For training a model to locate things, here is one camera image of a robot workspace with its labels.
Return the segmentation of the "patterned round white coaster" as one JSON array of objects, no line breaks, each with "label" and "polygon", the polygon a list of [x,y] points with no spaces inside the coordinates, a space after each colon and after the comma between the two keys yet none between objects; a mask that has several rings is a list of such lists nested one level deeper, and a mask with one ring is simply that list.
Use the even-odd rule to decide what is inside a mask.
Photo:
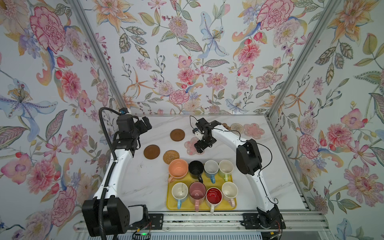
[{"label": "patterned round white coaster", "polygon": [[237,131],[240,134],[242,134],[244,132],[244,126],[239,124],[239,123],[231,124],[230,128],[231,128],[231,131],[235,131],[235,132]]}]

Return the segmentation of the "dark brown round coaster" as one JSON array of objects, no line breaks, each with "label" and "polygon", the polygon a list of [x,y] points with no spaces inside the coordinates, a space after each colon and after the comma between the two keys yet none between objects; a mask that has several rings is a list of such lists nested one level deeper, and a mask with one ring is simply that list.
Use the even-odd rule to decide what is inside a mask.
[{"label": "dark brown round coaster", "polygon": [[170,137],[175,142],[180,142],[185,138],[185,132],[182,129],[174,129],[170,133]]}]

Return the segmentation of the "woven rattan round coaster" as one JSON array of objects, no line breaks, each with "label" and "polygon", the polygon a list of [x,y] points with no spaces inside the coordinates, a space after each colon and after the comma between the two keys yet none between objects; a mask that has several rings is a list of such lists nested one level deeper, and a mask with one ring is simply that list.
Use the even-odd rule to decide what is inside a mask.
[{"label": "woven rattan round coaster", "polygon": [[180,154],[175,150],[166,151],[163,155],[163,161],[169,165],[173,160],[179,159]]}]

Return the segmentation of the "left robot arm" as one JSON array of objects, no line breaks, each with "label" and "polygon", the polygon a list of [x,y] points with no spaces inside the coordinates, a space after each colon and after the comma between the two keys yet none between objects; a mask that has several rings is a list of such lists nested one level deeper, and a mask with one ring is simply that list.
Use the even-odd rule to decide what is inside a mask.
[{"label": "left robot arm", "polygon": [[150,225],[146,205],[126,206],[119,197],[123,174],[141,147],[140,136],[152,129],[147,117],[139,118],[125,111],[118,113],[118,131],[110,137],[104,120],[102,130],[110,148],[111,159],[103,181],[91,200],[82,206],[83,217],[91,237],[105,240],[125,234],[128,230],[139,232]]}]

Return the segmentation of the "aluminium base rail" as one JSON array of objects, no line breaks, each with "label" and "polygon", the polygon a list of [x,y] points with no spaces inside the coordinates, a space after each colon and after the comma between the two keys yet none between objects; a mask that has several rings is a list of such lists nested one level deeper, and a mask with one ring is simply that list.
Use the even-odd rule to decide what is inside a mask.
[{"label": "aluminium base rail", "polygon": [[247,229],[245,212],[162,212],[161,227],[153,225],[117,240],[332,240],[320,212],[281,211],[283,220],[270,229]]}]

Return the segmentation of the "orange mug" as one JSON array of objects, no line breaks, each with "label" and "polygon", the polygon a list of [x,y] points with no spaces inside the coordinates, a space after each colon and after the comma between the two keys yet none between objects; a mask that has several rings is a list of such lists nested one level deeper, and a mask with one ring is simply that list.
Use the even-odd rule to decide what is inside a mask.
[{"label": "orange mug", "polygon": [[182,159],[175,159],[169,164],[169,179],[168,183],[172,183],[175,180],[183,179],[189,172],[189,164]]}]

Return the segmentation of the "black mug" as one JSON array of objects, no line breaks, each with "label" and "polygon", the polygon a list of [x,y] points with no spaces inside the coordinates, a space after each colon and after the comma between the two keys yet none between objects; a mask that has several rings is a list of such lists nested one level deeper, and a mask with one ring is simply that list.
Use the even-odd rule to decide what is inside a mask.
[{"label": "black mug", "polygon": [[200,161],[192,161],[189,163],[189,174],[194,179],[203,183],[202,175],[204,173],[204,164]]}]

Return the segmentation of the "red interior white mug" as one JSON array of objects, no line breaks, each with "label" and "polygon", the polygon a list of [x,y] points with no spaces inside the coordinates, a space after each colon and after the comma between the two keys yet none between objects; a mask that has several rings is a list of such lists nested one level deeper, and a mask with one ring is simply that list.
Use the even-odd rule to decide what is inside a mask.
[{"label": "red interior white mug", "polygon": [[215,208],[221,204],[223,194],[220,189],[216,187],[209,188],[206,192],[206,203],[211,214],[214,213]]}]

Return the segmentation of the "pink flower coaster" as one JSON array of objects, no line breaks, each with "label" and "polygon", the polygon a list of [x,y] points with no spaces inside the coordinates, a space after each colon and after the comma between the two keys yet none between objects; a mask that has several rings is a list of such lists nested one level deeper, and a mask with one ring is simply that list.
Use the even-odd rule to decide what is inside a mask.
[{"label": "pink flower coaster", "polygon": [[265,134],[265,131],[260,128],[258,124],[252,123],[244,125],[244,134],[252,137],[253,139],[259,140]]},{"label": "pink flower coaster", "polygon": [[187,149],[187,154],[189,156],[193,155],[202,155],[202,153],[198,153],[198,151],[195,148],[195,144],[198,142],[198,138],[193,137],[189,141],[184,143],[185,148]]}]

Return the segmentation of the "yellow tray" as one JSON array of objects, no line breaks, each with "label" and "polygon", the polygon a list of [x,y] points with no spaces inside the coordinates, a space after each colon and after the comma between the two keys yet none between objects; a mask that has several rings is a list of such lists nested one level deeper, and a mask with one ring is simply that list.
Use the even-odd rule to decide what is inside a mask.
[{"label": "yellow tray", "polygon": [[166,207],[170,211],[184,212],[210,212],[232,211],[237,207],[236,198],[227,198],[226,192],[222,193],[222,198],[214,193],[209,194],[208,190],[216,188],[221,190],[225,184],[225,179],[216,175],[216,182],[213,184],[211,179],[203,175],[203,182],[187,173],[182,179],[169,175],[168,193]]}]

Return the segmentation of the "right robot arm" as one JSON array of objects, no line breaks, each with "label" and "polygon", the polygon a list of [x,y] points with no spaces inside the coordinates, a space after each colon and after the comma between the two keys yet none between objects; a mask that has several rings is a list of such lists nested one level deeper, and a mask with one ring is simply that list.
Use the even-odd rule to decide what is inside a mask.
[{"label": "right robot arm", "polygon": [[259,146],[254,139],[246,140],[241,134],[226,129],[220,122],[208,122],[198,119],[193,127],[193,134],[198,138],[195,149],[202,153],[211,148],[217,141],[223,142],[236,153],[236,167],[250,182],[251,189],[256,198],[256,214],[243,214],[243,224],[246,229],[279,231],[285,229],[285,223],[278,207],[278,200],[272,199],[263,177],[262,156]]}]

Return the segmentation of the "brown paw coaster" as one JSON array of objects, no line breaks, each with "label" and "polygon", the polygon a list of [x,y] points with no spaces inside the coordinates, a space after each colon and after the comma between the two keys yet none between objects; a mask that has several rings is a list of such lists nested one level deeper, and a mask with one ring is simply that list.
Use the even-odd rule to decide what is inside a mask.
[{"label": "brown paw coaster", "polygon": [[230,126],[228,126],[226,123],[222,123],[222,125],[228,130],[228,131],[230,131],[231,130],[231,127]]}]

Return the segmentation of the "dusty pink mug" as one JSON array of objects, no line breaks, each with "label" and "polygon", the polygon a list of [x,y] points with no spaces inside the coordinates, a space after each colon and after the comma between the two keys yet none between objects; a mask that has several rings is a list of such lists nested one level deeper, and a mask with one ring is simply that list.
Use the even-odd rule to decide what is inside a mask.
[{"label": "dusty pink mug", "polygon": [[206,186],[203,183],[194,182],[190,185],[189,198],[195,212],[200,210],[200,205],[205,201],[206,191]]}]

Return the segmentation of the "brown wooden round coaster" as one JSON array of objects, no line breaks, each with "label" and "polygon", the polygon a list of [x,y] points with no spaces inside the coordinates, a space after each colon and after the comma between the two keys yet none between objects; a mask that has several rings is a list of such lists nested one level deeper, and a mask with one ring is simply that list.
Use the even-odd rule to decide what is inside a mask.
[{"label": "brown wooden round coaster", "polygon": [[148,160],[156,159],[160,153],[160,147],[157,145],[149,145],[144,149],[144,157]]}]

